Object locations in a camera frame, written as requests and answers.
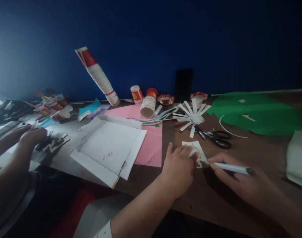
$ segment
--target human hand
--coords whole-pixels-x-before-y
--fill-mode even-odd
[[[48,131],[43,127],[33,128],[23,134],[19,143],[25,146],[36,146],[47,138]]]
[[[11,145],[14,145],[14,144],[18,143],[21,136],[30,129],[31,129],[30,124],[27,124],[27,125],[22,126],[22,127],[15,128],[12,131],[5,134],[2,137],[2,140],[4,140],[5,142],[7,142]]]
[[[244,167],[249,166],[227,153],[217,154],[208,159],[208,162],[216,176],[222,182],[229,186],[246,203],[266,214],[269,213],[269,211],[271,211],[279,201],[286,199],[285,195],[259,168],[252,168],[252,175],[235,173],[234,176],[231,176],[225,170],[213,164],[213,162]]]
[[[168,194],[173,195],[174,199],[177,199],[182,196],[192,184],[193,171],[197,166],[195,161],[199,155],[196,152],[188,158],[188,155],[192,151],[192,146],[179,146],[173,153],[172,147],[173,144],[170,143],[159,178],[166,187]]]

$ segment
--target shirt sleeve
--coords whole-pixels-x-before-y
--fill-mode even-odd
[[[110,220],[99,232],[97,232],[94,238],[112,238]]]

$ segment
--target blue wall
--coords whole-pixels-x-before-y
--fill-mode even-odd
[[[302,3],[290,1],[0,1],[0,98],[51,87],[105,99],[74,49],[87,46],[119,98],[130,86],[174,93],[302,88]]]

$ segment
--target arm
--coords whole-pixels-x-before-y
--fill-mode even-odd
[[[276,220],[292,237],[302,237],[302,210],[262,170],[254,168],[251,176],[235,173],[232,177],[213,162],[247,166],[226,153],[218,154],[208,161],[216,176],[245,202]]]
[[[34,147],[46,139],[46,134],[44,128],[26,132],[12,154],[10,163],[0,169],[0,212],[26,179]]]
[[[188,159],[189,146],[172,153],[169,144],[162,173],[111,220],[113,238],[151,237],[173,202],[183,195],[193,181],[194,160]]]
[[[14,146],[20,140],[20,137],[29,129],[31,125],[25,125],[23,127],[16,128],[2,138],[0,138],[0,155],[6,152],[9,148]]]

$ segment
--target purple paper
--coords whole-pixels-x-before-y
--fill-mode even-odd
[[[103,115],[103,114],[105,114],[105,112],[108,110],[108,108],[110,108],[110,104],[102,104],[100,107],[102,107],[102,110],[101,111],[99,111],[99,112],[95,112],[95,111],[93,111],[91,114],[89,114],[87,117],[89,118],[89,119],[93,119],[94,117],[96,117],[96,116],[100,116],[100,115]]]

